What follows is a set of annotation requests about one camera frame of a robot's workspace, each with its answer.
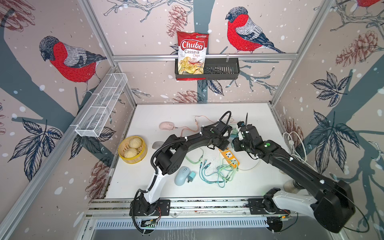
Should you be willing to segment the silver grey computer mouse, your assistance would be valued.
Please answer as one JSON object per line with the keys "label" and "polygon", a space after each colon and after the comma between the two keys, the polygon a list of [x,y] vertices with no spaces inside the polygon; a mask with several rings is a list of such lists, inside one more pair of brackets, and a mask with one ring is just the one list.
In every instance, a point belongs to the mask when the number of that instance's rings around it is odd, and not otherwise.
{"label": "silver grey computer mouse", "polygon": [[153,145],[152,145],[152,149],[157,150],[157,149],[159,149],[163,144],[164,144],[164,142],[156,141],[156,142],[153,143]]}

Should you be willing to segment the light blue computer mouse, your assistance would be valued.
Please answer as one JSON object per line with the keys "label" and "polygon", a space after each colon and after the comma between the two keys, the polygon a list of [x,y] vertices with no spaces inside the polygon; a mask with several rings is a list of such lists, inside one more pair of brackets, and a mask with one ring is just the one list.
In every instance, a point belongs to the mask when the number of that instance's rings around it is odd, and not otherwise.
{"label": "light blue computer mouse", "polygon": [[181,167],[175,177],[175,185],[182,186],[187,181],[188,176],[190,175],[191,170],[188,167]]}

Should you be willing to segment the teal charger plug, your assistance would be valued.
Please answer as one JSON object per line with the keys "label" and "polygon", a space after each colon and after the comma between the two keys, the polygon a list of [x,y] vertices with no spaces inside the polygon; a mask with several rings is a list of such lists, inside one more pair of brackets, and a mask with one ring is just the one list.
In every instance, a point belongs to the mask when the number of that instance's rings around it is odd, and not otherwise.
{"label": "teal charger plug", "polygon": [[189,173],[188,177],[187,177],[187,182],[188,182],[188,183],[191,183],[191,182],[195,179],[195,177],[196,177],[196,173],[193,172],[193,171],[191,171],[191,172]]}

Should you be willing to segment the orange power strip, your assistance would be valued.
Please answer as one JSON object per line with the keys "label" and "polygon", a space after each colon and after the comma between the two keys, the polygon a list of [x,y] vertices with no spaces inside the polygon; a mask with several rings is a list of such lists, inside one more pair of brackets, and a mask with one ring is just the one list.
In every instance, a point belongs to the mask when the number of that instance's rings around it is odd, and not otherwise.
{"label": "orange power strip", "polygon": [[232,153],[230,149],[225,149],[224,151],[221,151],[221,154],[223,158],[227,161],[227,163],[234,169],[238,168],[239,161],[235,157],[235,155]]}

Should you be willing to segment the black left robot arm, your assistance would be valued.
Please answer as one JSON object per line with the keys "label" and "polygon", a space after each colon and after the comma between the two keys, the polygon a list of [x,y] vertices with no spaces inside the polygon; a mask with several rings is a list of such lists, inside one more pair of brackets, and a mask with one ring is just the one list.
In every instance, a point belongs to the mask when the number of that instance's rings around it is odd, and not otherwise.
{"label": "black left robot arm", "polygon": [[227,111],[217,122],[202,126],[196,134],[191,136],[176,137],[176,135],[171,135],[152,155],[150,163],[155,172],[151,182],[145,190],[137,190],[130,205],[134,226],[143,236],[150,235],[153,231],[142,229],[136,221],[135,214],[140,208],[143,208],[146,215],[159,209],[159,199],[168,177],[181,167],[189,151],[200,147],[225,150],[229,146],[232,131],[231,116],[232,112]]}

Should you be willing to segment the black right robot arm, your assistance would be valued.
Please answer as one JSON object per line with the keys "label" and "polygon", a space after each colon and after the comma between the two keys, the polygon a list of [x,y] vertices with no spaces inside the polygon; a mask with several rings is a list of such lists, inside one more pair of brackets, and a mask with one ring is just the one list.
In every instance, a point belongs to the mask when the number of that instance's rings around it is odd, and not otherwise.
{"label": "black right robot arm", "polygon": [[288,193],[280,188],[270,189],[262,201],[268,213],[290,210],[315,219],[332,233],[339,233],[359,208],[353,201],[351,187],[344,181],[334,181],[295,159],[279,144],[264,141],[256,127],[246,121],[237,123],[238,134],[233,139],[236,152],[246,152],[283,171],[310,196]]}

